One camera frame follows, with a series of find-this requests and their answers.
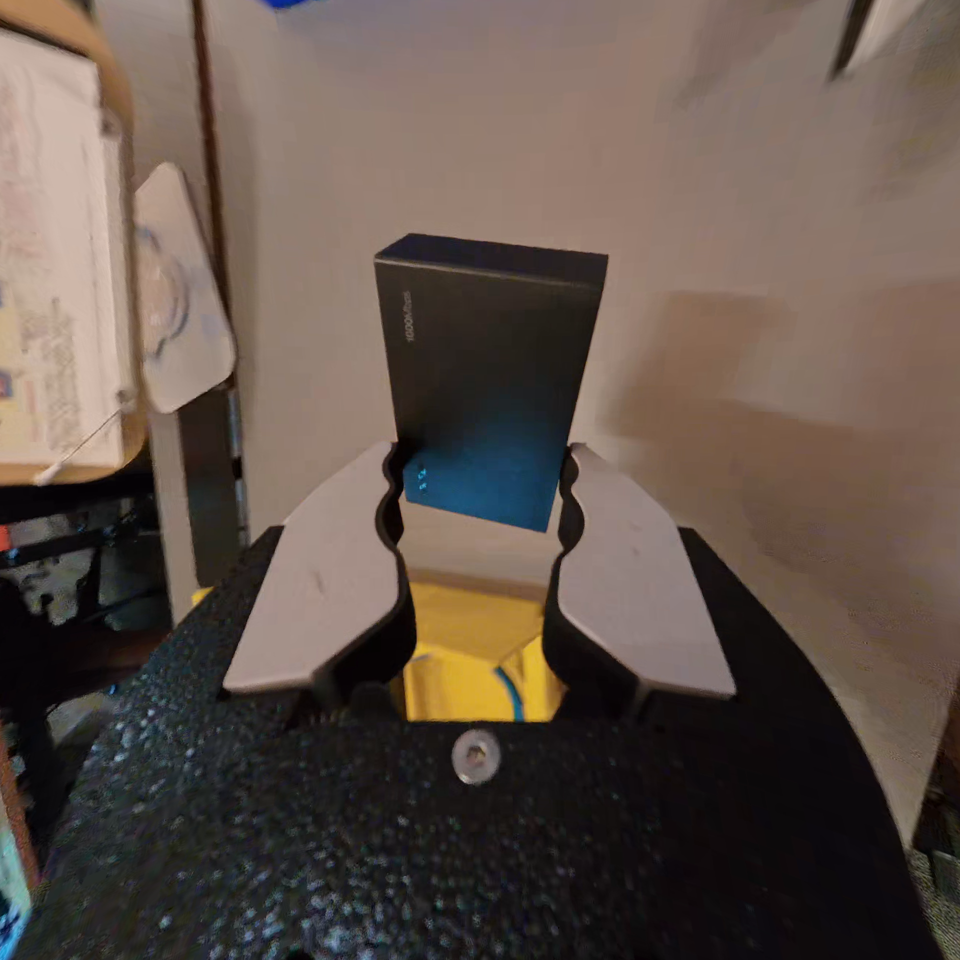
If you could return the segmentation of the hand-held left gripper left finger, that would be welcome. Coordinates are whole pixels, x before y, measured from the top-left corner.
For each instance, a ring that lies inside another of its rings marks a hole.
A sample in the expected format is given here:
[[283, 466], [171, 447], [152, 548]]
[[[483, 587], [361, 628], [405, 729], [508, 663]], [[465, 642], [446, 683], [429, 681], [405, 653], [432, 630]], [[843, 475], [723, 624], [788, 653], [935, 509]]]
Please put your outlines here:
[[246, 619], [223, 690], [351, 698], [388, 685], [417, 641], [400, 551], [404, 456], [381, 440], [288, 516]]

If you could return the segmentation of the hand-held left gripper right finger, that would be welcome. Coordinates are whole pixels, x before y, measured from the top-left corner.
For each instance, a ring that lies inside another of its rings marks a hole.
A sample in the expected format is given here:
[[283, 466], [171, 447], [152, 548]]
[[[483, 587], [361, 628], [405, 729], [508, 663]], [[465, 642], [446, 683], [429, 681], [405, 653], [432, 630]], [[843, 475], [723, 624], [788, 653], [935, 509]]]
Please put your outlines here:
[[651, 693], [729, 701], [737, 685], [677, 524], [589, 446], [559, 484], [560, 552], [542, 649], [567, 699], [638, 714]]

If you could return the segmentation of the black ethernet switch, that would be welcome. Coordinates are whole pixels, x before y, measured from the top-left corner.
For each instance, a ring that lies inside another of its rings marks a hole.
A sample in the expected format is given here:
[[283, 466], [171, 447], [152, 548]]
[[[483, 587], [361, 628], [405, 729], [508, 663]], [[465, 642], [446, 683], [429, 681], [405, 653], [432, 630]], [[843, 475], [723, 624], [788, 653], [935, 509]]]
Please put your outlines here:
[[409, 233], [374, 273], [410, 503], [545, 533], [605, 253]]

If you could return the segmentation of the yellow bin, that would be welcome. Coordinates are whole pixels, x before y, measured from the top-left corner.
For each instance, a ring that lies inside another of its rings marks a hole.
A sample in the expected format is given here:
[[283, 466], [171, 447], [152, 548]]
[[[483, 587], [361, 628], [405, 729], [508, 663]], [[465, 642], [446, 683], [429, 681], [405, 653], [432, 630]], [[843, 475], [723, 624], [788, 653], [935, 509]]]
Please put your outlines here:
[[424, 573], [410, 582], [416, 643], [401, 674], [413, 722], [546, 723], [566, 692], [546, 662], [545, 595]]

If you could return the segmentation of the grey table leg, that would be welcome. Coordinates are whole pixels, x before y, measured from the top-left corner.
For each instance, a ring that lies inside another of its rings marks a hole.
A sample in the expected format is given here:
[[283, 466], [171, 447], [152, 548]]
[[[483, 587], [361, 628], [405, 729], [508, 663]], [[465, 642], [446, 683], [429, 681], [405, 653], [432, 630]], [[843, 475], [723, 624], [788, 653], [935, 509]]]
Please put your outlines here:
[[172, 414], [150, 412], [150, 462], [174, 625], [248, 543], [236, 391], [220, 386]]

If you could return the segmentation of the instruction sheet board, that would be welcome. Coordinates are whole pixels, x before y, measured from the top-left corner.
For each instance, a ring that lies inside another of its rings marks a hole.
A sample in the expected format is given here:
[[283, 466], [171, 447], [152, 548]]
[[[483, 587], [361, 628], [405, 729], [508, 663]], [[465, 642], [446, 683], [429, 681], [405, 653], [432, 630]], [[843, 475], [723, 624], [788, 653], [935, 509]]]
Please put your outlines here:
[[2, 486], [89, 483], [146, 440], [132, 97], [71, 2], [2, 2]]

